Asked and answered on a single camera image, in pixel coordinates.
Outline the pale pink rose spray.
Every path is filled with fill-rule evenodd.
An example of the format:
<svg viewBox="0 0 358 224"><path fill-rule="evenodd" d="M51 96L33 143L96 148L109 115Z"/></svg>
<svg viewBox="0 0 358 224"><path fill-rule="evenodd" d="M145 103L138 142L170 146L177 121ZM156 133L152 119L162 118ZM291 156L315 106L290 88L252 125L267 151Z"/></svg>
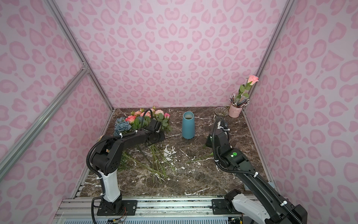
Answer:
<svg viewBox="0 0 358 224"><path fill-rule="evenodd" d="M132 115L136 117L143 117L145 111L146 110L144 108L140 108L138 111L132 112ZM145 115L151 117L152 115L159 116L160 114L164 115L165 112L163 110L156 109L155 107L153 107Z"/></svg>

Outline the pink artificial rose stem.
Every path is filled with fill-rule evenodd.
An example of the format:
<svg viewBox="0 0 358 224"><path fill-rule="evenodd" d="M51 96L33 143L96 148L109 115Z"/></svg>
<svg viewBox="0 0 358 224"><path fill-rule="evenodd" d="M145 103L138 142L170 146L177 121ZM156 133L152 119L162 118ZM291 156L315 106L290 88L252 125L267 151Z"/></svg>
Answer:
<svg viewBox="0 0 358 224"><path fill-rule="evenodd" d="M237 108L241 107L249 100L249 91L254 84L259 82L259 77L250 75L245 84L240 85L238 93L235 95L233 105Z"/></svg>

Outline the pink peony spray stem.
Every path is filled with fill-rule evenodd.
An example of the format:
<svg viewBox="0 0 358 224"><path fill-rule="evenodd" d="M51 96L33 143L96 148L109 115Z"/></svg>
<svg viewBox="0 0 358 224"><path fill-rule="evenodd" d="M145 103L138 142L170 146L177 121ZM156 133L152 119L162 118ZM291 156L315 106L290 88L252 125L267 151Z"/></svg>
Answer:
<svg viewBox="0 0 358 224"><path fill-rule="evenodd" d="M125 119L125 121L128 122L129 124L132 124L136 118L137 117L135 115L130 115Z"/></svg>

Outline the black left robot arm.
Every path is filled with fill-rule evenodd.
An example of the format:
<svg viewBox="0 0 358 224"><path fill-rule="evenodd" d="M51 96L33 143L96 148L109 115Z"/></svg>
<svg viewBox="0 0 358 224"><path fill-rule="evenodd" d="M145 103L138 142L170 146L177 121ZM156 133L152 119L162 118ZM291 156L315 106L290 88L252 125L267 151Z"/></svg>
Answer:
<svg viewBox="0 0 358 224"><path fill-rule="evenodd" d="M123 202L123 196L118 186L117 170L122 160L123 152L139 144L149 145L161 142L165 139L162 127L167 122L157 120L151 109L144 112L140 128L130 133L119 133L114 136L101 138L89 150L86 157L86 165L100 181L102 193L91 201L91 216L95 221L97 216L128 215L129 211L135 212L135 208L129 208L130 203Z"/></svg>

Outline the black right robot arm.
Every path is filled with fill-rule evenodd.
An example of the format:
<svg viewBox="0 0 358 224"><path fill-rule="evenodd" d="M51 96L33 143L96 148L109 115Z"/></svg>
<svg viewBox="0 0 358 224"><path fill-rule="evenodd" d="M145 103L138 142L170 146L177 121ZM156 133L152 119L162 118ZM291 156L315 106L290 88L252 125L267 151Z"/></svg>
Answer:
<svg viewBox="0 0 358 224"><path fill-rule="evenodd" d="M291 203L264 180L247 156L230 145L229 131L227 122L217 119L206 146L212 148L217 168L239 178L259 202L253 202L234 189L225 196L228 211L240 212L258 224L306 224L307 210Z"/></svg>

